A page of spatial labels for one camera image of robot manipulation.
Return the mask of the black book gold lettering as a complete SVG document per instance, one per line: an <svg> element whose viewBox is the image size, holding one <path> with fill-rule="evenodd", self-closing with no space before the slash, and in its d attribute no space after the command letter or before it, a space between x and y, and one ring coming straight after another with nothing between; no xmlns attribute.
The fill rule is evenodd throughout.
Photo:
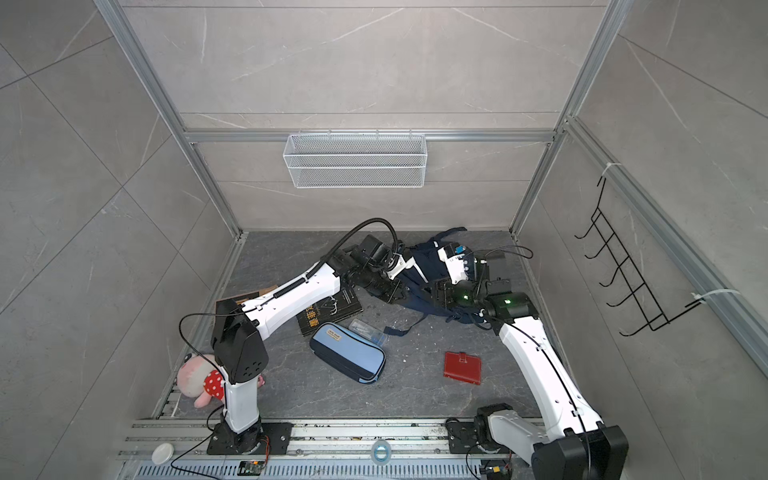
<svg viewBox="0 0 768 480"><path fill-rule="evenodd" d="M363 310L352 288L342 287L334 295L325 297L300 312L296 319L303 337L312 336L325 323L338 323Z"/></svg>

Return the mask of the navy blue student backpack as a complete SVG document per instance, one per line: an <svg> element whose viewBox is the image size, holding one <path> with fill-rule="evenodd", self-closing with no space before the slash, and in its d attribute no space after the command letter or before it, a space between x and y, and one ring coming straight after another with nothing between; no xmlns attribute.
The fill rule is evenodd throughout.
<svg viewBox="0 0 768 480"><path fill-rule="evenodd" d="M433 315L431 307L431 281L436 280L439 273L438 256L440 254L445 254L448 257L456 254L475 254L476 256L488 254L486 251L475 253L465 245L446 240L448 236L461 230L460 227L456 227L439 232L425 242L402 248L398 258L399 265L396 268L397 274L393 280L400 280L406 286L407 299L403 303L392 304L419 312L424 318L428 316L442 317ZM455 321L446 317L442 318L448 322ZM473 325L483 331L490 331L494 328L492 323L488 327L468 325Z"/></svg>

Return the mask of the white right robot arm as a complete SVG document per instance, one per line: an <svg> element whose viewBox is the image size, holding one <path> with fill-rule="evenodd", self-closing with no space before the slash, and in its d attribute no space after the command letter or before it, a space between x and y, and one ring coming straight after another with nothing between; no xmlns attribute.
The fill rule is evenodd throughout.
<svg viewBox="0 0 768 480"><path fill-rule="evenodd" d="M482 407L474 420L476 449L505 449L524 460L537 479L620 478L629 442L583 397L530 298L493 277L489 259L461 252L441 261L447 275L430 288L435 304L489 326L523 373L542 419L535 425L505 404Z"/></svg>

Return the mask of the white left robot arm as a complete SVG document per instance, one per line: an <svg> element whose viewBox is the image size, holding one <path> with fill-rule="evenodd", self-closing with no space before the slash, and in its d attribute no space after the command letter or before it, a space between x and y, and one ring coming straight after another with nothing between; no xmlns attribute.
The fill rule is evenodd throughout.
<svg viewBox="0 0 768 480"><path fill-rule="evenodd" d="M347 240L343 237L293 280L216 315L211 344L222 368L224 422L232 433L241 434L260 422L257 377L269 360L264 340L288 320L344 285L359 286L389 301L405 294L407 273L426 278L413 252L397 238L388 247L369 235L344 250Z"/></svg>

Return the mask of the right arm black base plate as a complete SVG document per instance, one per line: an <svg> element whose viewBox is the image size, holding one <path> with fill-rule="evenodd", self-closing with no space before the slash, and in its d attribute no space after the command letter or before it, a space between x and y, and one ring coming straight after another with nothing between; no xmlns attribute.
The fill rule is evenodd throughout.
<svg viewBox="0 0 768 480"><path fill-rule="evenodd" d="M480 442L473 422L449 417L444 426L448 436L449 451L452 454L496 454L500 450L499 447L490 448Z"/></svg>

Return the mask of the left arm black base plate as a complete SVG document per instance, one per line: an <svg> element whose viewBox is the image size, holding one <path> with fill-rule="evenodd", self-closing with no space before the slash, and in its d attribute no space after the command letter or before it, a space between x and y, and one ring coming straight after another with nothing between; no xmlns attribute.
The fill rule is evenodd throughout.
<svg viewBox="0 0 768 480"><path fill-rule="evenodd" d="M214 427L207 446L208 455L285 455L293 424L288 422L257 422L242 433L235 433L226 422Z"/></svg>

